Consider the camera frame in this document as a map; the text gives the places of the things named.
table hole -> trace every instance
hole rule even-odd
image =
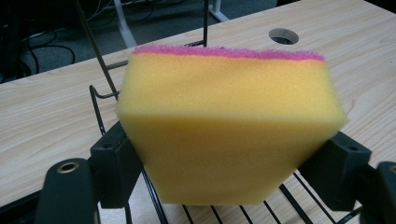
[[[396,165],[390,166],[389,169],[390,169],[394,174],[396,174]]]
[[[352,150],[352,151],[359,151],[359,149],[357,148],[357,147],[353,147],[353,146],[350,146],[350,147],[348,147],[350,150]]]
[[[293,45],[298,42],[299,36],[291,30],[276,28],[270,31],[269,36],[278,44]]]

black plastic bracket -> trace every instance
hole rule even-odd
[[[333,211],[351,211],[353,184],[370,160],[371,151],[344,133],[337,133],[300,168],[300,174]]]
[[[363,205],[361,223],[392,224],[396,221],[396,162],[367,166],[355,185],[357,200]]]
[[[35,223],[100,223],[93,188],[86,160],[56,163],[47,171]]]
[[[103,208],[122,208],[128,203],[143,164],[117,122],[91,147],[90,164],[101,193]]]

yellow foam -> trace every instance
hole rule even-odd
[[[325,62],[133,55],[117,113],[163,203],[254,204],[346,122]]]

floor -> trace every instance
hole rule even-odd
[[[125,17],[137,45],[203,26],[203,0],[161,0],[139,6],[139,1],[123,7]],[[221,12],[229,19],[246,16],[276,6],[276,0],[224,0]],[[96,16],[88,16],[95,40],[102,55],[126,49],[118,28],[118,17],[112,1]],[[219,21],[209,17],[209,24]],[[29,38],[29,46],[21,56],[32,75],[78,63],[94,57],[84,32],[78,28],[61,28]]]

pink layer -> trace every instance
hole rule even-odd
[[[317,60],[324,61],[324,57],[313,51],[285,51],[277,49],[254,50],[254,49],[226,49],[226,48],[202,48],[185,46],[160,46],[146,45],[134,49],[134,54],[157,53],[174,55],[199,55],[199,56],[219,56],[228,58],[254,58],[254,59],[283,59],[283,60]]]

